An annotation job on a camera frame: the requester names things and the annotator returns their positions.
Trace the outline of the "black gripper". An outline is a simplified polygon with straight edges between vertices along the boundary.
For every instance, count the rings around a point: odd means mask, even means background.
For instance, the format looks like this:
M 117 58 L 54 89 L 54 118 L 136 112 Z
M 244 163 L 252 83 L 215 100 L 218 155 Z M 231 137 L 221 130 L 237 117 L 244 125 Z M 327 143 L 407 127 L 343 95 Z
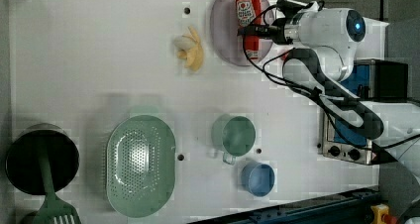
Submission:
M 305 7 L 295 2 L 287 0 L 277 0 L 276 7 L 279 10 L 300 10 Z M 262 25 L 249 25 L 239 28 L 238 36 L 256 36 L 258 38 L 270 38 L 277 45 L 291 45 L 292 39 L 285 36 L 285 18 L 276 19 L 269 27 Z

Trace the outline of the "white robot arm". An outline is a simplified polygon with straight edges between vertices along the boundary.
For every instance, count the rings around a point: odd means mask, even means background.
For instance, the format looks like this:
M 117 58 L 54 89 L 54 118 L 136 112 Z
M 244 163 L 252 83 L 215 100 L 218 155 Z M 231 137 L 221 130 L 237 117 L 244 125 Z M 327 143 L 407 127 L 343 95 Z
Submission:
M 256 36 L 278 45 L 297 46 L 286 53 L 282 76 L 266 76 L 316 103 L 327 116 L 372 141 L 415 177 L 420 169 L 419 107 L 408 102 L 376 102 L 359 98 L 340 82 L 348 78 L 360 42 L 366 35 L 361 14 L 349 8 L 323 8 L 313 1 L 294 9 L 279 0 L 283 16 L 259 24 L 265 12 L 238 27 L 243 39 Z

